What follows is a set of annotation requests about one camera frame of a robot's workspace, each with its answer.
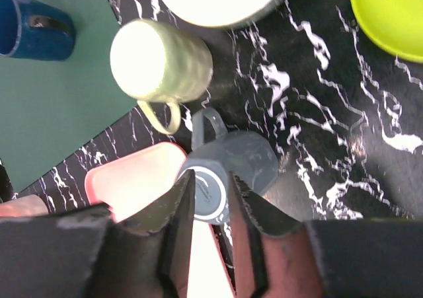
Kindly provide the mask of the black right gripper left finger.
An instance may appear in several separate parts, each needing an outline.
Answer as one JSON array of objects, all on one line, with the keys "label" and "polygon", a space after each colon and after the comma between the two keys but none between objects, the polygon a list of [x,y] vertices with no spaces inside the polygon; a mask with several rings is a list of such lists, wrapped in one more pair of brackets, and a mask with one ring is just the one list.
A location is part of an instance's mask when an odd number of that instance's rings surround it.
[{"label": "black right gripper left finger", "polygon": [[135,215],[108,207],[1,219],[2,297],[185,297],[195,176]]}]

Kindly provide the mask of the grey faceted mug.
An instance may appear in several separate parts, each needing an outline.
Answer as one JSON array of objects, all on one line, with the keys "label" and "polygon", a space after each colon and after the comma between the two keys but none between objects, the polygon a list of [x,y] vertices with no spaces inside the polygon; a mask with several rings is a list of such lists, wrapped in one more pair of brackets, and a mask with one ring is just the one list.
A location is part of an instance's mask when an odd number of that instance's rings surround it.
[{"label": "grey faceted mug", "polygon": [[278,158],[254,131],[229,132],[219,113],[204,108],[192,117],[191,153],[179,174],[195,172],[194,218],[212,225],[229,222],[229,174],[263,195],[278,175]]}]

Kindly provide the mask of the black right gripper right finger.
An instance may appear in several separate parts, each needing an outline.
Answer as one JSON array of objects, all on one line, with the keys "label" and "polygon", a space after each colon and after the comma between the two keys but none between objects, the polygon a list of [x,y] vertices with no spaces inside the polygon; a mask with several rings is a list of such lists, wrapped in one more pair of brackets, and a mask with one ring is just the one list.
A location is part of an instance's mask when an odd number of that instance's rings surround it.
[{"label": "black right gripper right finger", "polygon": [[229,175],[238,297],[421,297],[422,222],[300,222]]}]

